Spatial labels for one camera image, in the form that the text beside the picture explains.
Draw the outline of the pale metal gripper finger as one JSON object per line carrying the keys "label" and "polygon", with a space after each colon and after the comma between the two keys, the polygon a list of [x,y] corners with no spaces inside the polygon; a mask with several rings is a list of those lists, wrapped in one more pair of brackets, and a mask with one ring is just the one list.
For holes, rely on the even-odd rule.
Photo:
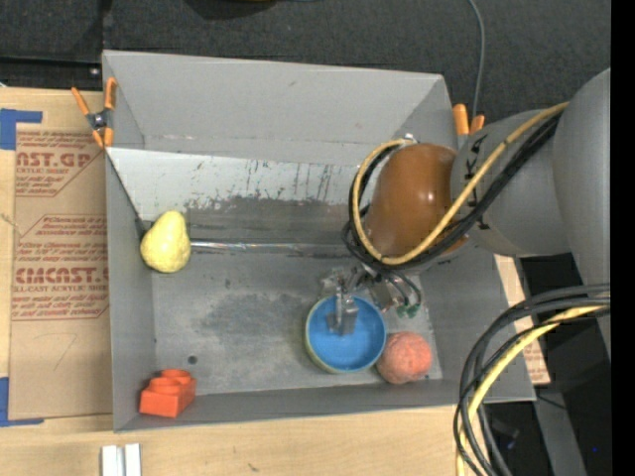
{"label": "pale metal gripper finger", "polygon": [[347,335],[354,332],[358,315],[358,305],[355,298],[345,295],[342,300],[342,334]]}
{"label": "pale metal gripper finger", "polygon": [[332,309],[326,315],[326,324],[330,332],[339,333],[343,316],[343,291],[338,286],[332,297]]}

